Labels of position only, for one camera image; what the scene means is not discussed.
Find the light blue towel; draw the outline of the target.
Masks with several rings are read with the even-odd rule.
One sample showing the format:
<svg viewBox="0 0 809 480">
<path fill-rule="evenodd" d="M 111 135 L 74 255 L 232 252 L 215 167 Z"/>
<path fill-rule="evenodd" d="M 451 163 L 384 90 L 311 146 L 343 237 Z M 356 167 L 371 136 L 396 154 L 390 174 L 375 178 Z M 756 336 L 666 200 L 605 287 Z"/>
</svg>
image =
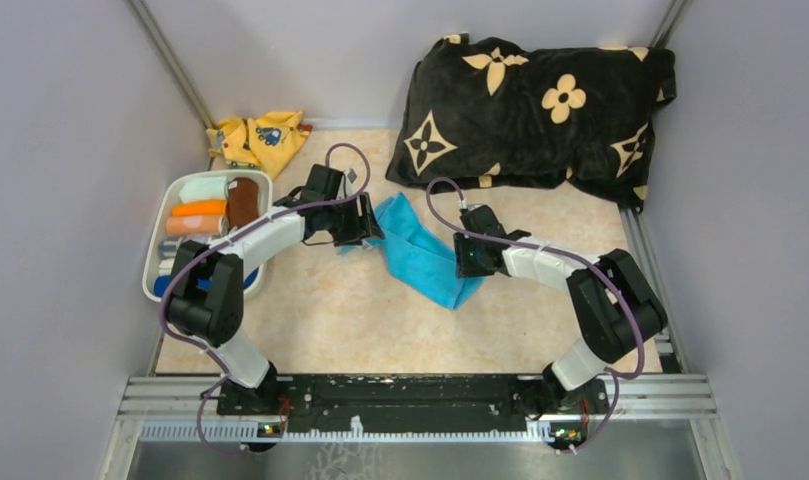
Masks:
<svg viewBox="0 0 809 480">
<path fill-rule="evenodd" d="M 420 222 L 404 194 L 383 200 L 374 213 L 384 237 L 358 246 L 380 249 L 392 277 L 449 310 L 459 309 L 481 287 L 479 277 L 456 275 L 454 250 Z"/>
</svg>

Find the brown towel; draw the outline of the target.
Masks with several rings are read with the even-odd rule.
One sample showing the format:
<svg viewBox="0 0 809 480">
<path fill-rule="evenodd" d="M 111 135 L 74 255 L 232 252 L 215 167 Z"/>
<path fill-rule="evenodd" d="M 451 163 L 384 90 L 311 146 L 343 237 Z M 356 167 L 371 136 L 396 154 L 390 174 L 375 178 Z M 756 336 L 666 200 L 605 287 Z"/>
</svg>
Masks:
<svg viewBox="0 0 809 480">
<path fill-rule="evenodd" d="M 259 186 L 247 177 L 238 177 L 228 184 L 226 216 L 231 229 L 239 229 L 259 217 Z"/>
</svg>

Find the dark blue towel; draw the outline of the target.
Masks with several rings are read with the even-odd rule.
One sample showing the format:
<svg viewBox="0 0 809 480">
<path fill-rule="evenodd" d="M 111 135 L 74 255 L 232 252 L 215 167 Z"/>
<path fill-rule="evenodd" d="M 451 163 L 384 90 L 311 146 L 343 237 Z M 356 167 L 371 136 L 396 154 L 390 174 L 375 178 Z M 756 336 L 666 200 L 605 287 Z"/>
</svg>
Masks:
<svg viewBox="0 0 809 480">
<path fill-rule="evenodd" d="M 244 282 L 243 282 L 243 288 L 244 288 L 245 290 L 249 290 L 249 289 L 251 289 L 251 288 L 252 288 L 252 286 L 253 286 L 253 285 L 254 285 L 254 284 L 257 282 L 257 278 L 258 278 L 258 276 L 259 276 L 259 269 L 255 269 L 255 270 L 253 270 L 253 271 L 252 271 L 252 272 L 251 272 L 251 273 L 250 273 L 250 274 L 249 274 L 249 275 L 248 275 L 248 276 L 247 276 L 247 277 L 244 279 Z"/>
</svg>

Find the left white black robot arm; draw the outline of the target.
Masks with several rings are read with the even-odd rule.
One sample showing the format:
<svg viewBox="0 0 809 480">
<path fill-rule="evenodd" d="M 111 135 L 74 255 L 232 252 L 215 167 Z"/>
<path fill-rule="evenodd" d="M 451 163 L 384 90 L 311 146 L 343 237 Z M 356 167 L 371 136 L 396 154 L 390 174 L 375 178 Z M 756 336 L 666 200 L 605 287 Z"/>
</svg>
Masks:
<svg viewBox="0 0 809 480">
<path fill-rule="evenodd" d="M 336 246 L 383 238 L 367 184 L 352 169 L 315 164 L 304 185 L 257 220 L 209 244 L 180 246 L 160 301 L 161 327 L 204 350 L 257 414 L 277 406 L 280 388 L 276 368 L 242 328 L 244 282 L 275 255 L 318 232 L 329 233 Z"/>
</svg>

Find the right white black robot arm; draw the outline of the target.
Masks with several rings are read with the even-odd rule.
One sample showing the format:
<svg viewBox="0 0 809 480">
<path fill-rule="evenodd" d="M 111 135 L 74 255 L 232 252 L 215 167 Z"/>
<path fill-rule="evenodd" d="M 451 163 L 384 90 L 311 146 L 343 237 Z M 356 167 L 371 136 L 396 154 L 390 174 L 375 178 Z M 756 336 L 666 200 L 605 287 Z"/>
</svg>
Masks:
<svg viewBox="0 0 809 480">
<path fill-rule="evenodd" d="M 667 327 L 662 302 L 627 251 L 582 255 L 523 230 L 508 232 L 487 205 L 461 209 L 460 220 L 453 235 L 459 277 L 535 280 L 571 300 L 580 338 L 543 371 L 552 410 L 570 411 L 582 386 Z"/>
</svg>

